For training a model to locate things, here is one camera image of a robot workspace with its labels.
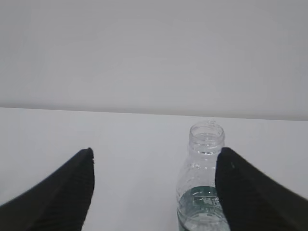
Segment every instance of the bottle opening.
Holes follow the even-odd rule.
[[[202,154],[218,154],[224,146],[225,132],[215,121],[193,125],[189,132],[189,146]]]

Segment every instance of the white wall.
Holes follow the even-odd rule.
[[[0,106],[308,120],[307,0],[1,0]]]

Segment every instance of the clear plastic bottle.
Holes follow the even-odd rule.
[[[217,156],[225,133],[214,121],[191,127],[189,155],[177,184],[180,231],[229,231],[215,189]]]

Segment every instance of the white tabletop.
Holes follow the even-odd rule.
[[[91,147],[95,190],[83,231],[175,231],[175,184],[188,131],[205,119],[0,108],[0,204]],[[308,198],[308,122],[214,120],[227,146]]]

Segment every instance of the black rubber pad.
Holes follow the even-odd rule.
[[[93,151],[74,155],[44,181],[0,207],[0,231],[80,231],[94,190]]]
[[[308,201],[230,148],[218,156],[215,182],[231,231],[308,231]]]

